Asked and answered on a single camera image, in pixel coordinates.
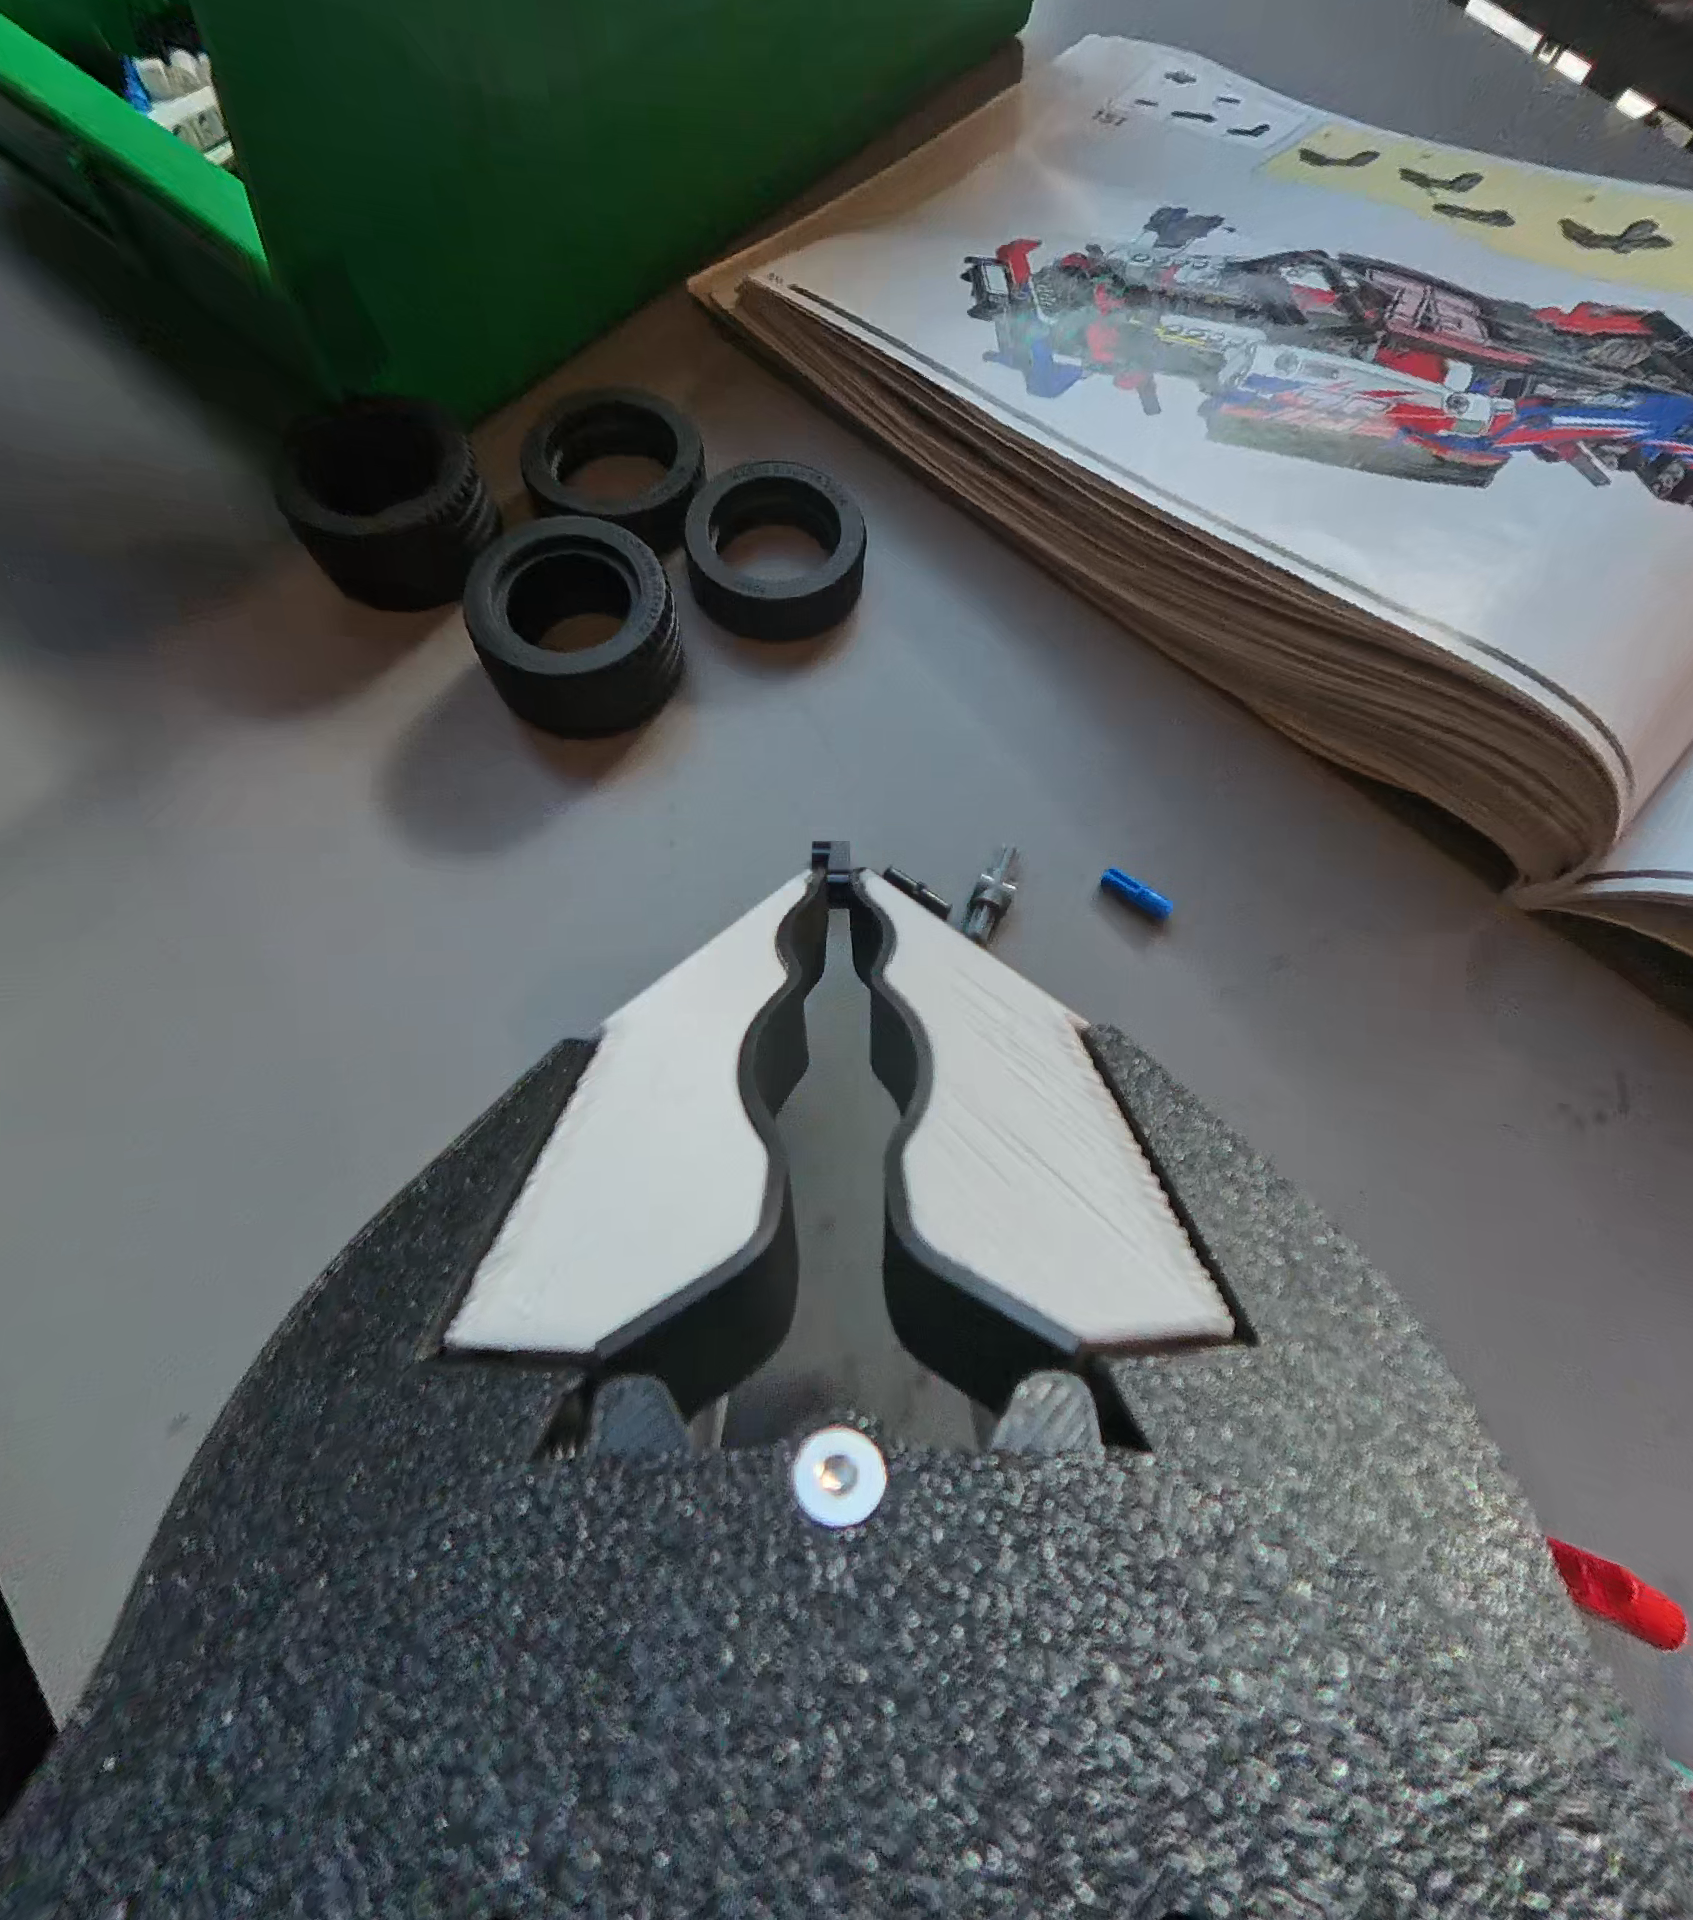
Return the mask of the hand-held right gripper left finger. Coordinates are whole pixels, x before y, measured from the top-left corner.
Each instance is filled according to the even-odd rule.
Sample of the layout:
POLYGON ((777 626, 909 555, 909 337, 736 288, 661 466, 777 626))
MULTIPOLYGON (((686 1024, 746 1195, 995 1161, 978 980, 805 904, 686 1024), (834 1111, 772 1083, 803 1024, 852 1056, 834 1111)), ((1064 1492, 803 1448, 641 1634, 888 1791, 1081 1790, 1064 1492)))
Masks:
POLYGON ((777 1111, 808 1067, 823 872, 605 1017, 445 1324, 456 1357, 663 1379, 705 1410, 791 1332, 796 1233, 777 1111))

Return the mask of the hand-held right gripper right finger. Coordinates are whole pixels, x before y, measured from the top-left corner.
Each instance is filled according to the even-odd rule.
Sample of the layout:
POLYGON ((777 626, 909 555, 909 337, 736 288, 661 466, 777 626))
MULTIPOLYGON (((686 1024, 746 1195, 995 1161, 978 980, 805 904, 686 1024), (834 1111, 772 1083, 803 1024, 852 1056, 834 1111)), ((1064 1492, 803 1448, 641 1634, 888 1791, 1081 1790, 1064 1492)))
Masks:
POLYGON ((884 1148, 884 1308, 929 1372, 1003 1417, 1038 1372, 1114 1392, 1118 1357, 1236 1343, 1236 1308, 1088 1024, 860 872, 852 950, 884 1148))

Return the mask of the thick instruction booklet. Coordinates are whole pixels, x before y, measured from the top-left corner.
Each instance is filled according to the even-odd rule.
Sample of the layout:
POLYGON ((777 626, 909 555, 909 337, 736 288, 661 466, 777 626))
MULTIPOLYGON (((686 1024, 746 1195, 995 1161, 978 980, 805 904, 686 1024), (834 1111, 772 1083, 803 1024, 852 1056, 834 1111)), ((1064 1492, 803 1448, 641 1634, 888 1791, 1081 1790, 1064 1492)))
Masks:
POLYGON ((689 299, 1515 904, 1693 959, 1693 192, 1081 35, 689 299))

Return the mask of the green plastic storage bin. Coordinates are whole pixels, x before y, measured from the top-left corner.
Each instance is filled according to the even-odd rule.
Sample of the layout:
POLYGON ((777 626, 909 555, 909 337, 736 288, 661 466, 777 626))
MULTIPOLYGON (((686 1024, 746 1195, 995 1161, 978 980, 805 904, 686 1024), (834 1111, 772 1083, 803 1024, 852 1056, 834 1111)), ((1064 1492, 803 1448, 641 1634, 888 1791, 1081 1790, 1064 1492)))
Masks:
POLYGON ((0 159, 301 387, 481 418, 1029 6, 193 3, 233 175, 121 92, 156 12, 0 3, 0 159))

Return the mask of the pile of small toy bricks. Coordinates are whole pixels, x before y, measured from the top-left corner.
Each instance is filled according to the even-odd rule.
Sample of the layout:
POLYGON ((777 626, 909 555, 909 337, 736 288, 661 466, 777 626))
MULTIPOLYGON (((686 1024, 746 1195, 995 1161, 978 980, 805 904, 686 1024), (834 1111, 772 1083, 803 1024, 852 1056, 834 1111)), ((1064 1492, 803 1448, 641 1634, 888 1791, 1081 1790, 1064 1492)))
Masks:
POLYGON ((216 170, 233 167, 233 143, 213 85, 210 57, 187 44, 118 62, 121 96, 216 170))

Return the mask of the black rubber toy tire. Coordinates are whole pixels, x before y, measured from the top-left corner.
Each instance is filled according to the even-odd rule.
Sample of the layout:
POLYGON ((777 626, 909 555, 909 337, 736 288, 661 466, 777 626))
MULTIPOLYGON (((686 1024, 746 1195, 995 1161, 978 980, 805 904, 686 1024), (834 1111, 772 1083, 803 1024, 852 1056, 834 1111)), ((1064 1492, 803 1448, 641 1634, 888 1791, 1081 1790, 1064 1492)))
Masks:
POLYGON ((428 397, 358 396, 298 418, 278 503, 330 587, 377 610, 462 597, 502 510, 472 438, 428 397))
POLYGON ((502 701, 559 738, 605 738, 656 717, 684 679, 665 564, 603 516, 506 531, 459 600, 502 701))
POLYGON ((519 479, 535 516, 605 520, 656 555, 684 545, 694 496, 705 485, 705 441, 697 422, 644 389, 584 389, 549 404, 524 435, 519 479), (656 477, 622 499, 577 485, 584 468, 641 458, 656 477))
POLYGON ((731 635, 796 645, 846 623, 865 578, 865 516, 827 472, 800 461, 738 461, 697 492, 684 521, 694 600, 731 635), (756 578, 726 559, 726 545, 793 530, 817 542, 822 561, 788 578, 756 578))

